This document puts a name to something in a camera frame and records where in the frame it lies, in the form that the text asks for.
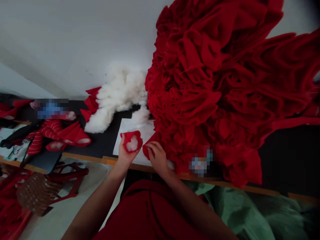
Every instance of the left hand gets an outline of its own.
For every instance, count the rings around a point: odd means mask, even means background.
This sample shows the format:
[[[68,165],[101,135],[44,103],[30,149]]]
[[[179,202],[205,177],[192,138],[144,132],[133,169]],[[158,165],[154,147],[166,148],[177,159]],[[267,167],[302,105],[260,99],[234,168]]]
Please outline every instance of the left hand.
[[[141,148],[136,150],[133,153],[128,153],[124,147],[124,140],[126,139],[126,135],[122,135],[122,139],[119,145],[119,158],[118,161],[122,165],[126,165],[129,167],[129,165],[132,163],[132,161],[136,158]]]

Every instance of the red shirt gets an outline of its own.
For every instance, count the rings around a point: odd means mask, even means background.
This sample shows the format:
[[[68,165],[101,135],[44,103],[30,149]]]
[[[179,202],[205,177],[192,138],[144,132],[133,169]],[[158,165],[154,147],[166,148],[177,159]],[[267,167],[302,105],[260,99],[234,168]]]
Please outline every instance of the red shirt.
[[[151,180],[134,183],[123,195],[99,239],[207,239],[193,228],[173,193]]]

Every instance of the floor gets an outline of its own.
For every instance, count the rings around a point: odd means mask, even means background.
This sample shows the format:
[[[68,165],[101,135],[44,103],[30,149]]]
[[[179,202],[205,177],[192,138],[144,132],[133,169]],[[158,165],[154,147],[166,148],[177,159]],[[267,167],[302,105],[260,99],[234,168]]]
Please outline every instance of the floor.
[[[112,166],[103,165],[99,163],[79,161],[71,158],[62,159],[66,164],[72,162],[81,162],[88,169],[89,174],[84,177],[83,182],[79,188],[79,194],[75,198],[69,198],[52,205],[53,209],[44,217],[32,216],[25,230],[21,234],[19,240],[42,240],[45,236],[46,240],[61,239],[72,220],[80,210],[81,206],[100,185],[103,179],[107,176]],[[115,209],[120,201],[120,194],[123,189],[124,181],[122,182],[118,193],[115,197],[110,212],[102,225],[105,225],[109,215]],[[59,195],[67,194],[68,187],[63,189]]]

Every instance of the green cloth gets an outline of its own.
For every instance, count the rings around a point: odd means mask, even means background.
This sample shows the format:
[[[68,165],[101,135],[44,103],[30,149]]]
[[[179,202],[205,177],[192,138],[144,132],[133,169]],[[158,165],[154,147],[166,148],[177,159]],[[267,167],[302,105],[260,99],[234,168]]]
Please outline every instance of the green cloth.
[[[286,197],[247,193],[206,183],[183,181],[197,195],[204,194],[222,221],[246,240],[304,240],[314,231],[314,206]]]

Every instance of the white paper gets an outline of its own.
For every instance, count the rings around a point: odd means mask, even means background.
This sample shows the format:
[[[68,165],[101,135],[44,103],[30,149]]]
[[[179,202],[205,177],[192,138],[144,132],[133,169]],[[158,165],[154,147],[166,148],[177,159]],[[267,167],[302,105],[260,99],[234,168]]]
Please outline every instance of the white paper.
[[[145,125],[137,126],[132,122],[131,118],[122,118],[117,140],[113,149],[113,155],[119,155],[119,145],[121,142],[120,133],[140,131],[143,144],[145,144],[155,133],[155,131],[153,130],[154,129],[153,121],[154,120],[148,120],[148,122]],[[143,154],[142,148],[132,163],[151,166],[151,162]],[[168,161],[168,165],[170,169],[174,169],[173,163],[171,161]]]

